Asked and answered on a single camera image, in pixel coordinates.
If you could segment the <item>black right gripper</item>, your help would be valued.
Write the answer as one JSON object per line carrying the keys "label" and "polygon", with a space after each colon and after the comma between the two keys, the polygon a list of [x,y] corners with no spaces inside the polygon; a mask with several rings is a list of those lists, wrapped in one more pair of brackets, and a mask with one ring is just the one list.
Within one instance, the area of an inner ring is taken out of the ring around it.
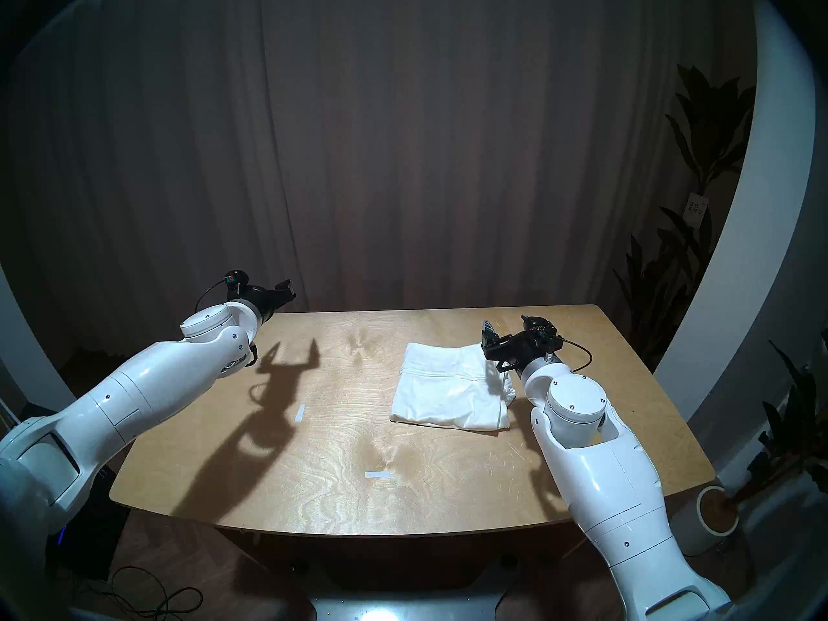
{"label": "black right gripper", "polygon": [[497,364],[496,369],[505,373],[523,370],[534,360],[546,360],[562,348],[562,337],[556,327],[541,316],[521,315],[523,331],[500,336],[489,321],[481,330],[481,348],[488,361]]}

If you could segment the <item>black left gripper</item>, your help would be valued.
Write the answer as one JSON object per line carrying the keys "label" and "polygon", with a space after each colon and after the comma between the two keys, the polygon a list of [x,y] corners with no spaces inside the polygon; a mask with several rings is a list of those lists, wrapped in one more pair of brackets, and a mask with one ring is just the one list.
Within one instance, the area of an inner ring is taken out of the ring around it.
{"label": "black left gripper", "polygon": [[278,283],[272,289],[246,285],[246,301],[256,308],[263,324],[268,322],[279,309],[295,299],[296,291],[291,279]]}

